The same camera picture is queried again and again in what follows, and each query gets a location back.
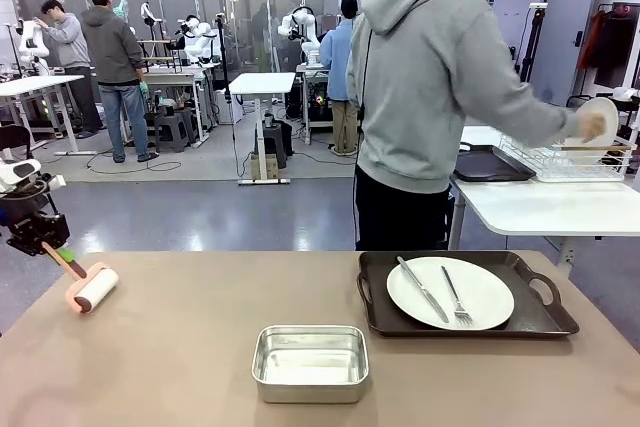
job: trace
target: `lint roller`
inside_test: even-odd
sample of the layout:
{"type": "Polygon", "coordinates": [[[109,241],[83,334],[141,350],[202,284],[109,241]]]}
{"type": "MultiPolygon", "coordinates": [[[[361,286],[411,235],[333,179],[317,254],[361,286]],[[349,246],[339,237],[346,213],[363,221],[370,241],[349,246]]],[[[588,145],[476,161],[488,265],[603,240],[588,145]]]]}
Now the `lint roller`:
{"type": "Polygon", "coordinates": [[[67,289],[65,298],[78,314],[87,314],[95,309],[118,283],[118,274],[103,262],[84,270],[70,250],[56,250],[46,242],[42,243],[42,247],[75,280],[67,289]]]}

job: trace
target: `gray hoodie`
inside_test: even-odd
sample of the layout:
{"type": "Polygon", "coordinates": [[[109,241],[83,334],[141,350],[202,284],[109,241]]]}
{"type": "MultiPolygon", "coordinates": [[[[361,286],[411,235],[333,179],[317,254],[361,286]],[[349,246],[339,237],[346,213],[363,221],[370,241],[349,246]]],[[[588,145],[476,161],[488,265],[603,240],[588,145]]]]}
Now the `gray hoodie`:
{"type": "Polygon", "coordinates": [[[365,106],[358,166],[374,180],[446,190],[467,115],[532,146],[576,133],[573,114],[520,82],[485,0],[362,0],[362,11],[347,90],[365,106]]]}
{"type": "Polygon", "coordinates": [[[142,49],[127,23],[111,9],[95,6],[82,13],[82,32],[96,66],[98,83],[131,85],[144,67],[142,49]]]}
{"type": "Polygon", "coordinates": [[[44,32],[55,41],[63,67],[89,67],[87,42],[75,15],[65,14],[62,22],[56,22],[55,27],[44,29],[44,32]]]}

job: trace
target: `plastic stool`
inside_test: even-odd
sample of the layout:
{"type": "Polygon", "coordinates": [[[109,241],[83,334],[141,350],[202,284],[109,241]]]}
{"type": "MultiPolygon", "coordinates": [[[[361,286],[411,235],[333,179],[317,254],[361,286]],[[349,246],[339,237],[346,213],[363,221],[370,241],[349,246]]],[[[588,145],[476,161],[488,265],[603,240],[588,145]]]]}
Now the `plastic stool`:
{"type": "Polygon", "coordinates": [[[171,143],[175,152],[182,152],[189,143],[187,128],[182,115],[156,115],[153,119],[156,130],[156,150],[160,152],[160,127],[168,127],[171,132],[171,143]]]}
{"type": "MultiPolygon", "coordinates": [[[[276,157],[278,158],[278,168],[287,168],[287,154],[284,151],[284,145],[282,144],[282,129],[279,125],[273,125],[271,127],[265,127],[262,123],[262,133],[264,136],[264,150],[267,154],[272,154],[275,150],[276,157]]],[[[255,133],[254,152],[258,152],[258,132],[255,133]]]]}
{"type": "Polygon", "coordinates": [[[182,115],[182,120],[184,120],[184,126],[187,129],[187,137],[189,137],[189,143],[195,144],[197,139],[197,131],[198,131],[198,120],[196,119],[196,114],[191,111],[191,109],[182,109],[176,111],[177,114],[182,115]]]}

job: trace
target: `metal container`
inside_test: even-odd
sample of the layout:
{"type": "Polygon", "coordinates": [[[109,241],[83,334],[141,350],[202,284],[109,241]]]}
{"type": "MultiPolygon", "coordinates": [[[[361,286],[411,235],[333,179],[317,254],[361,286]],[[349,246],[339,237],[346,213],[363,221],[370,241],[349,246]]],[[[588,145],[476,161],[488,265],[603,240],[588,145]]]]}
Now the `metal container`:
{"type": "Polygon", "coordinates": [[[265,402],[358,402],[369,377],[364,335],[340,325],[267,327],[258,336],[252,373],[265,402]]]}

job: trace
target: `dish rack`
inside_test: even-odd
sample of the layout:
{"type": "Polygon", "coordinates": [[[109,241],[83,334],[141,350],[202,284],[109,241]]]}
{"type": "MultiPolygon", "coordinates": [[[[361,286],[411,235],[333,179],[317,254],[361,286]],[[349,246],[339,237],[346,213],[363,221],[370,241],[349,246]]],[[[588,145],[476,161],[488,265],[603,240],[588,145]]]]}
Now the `dish rack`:
{"type": "Polygon", "coordinates": [[[541,182],[619,182],[629,168],[636,144],[616,137],[616,145],[528,147],[502,135],[500,148],[536,172],[541,182]]]}

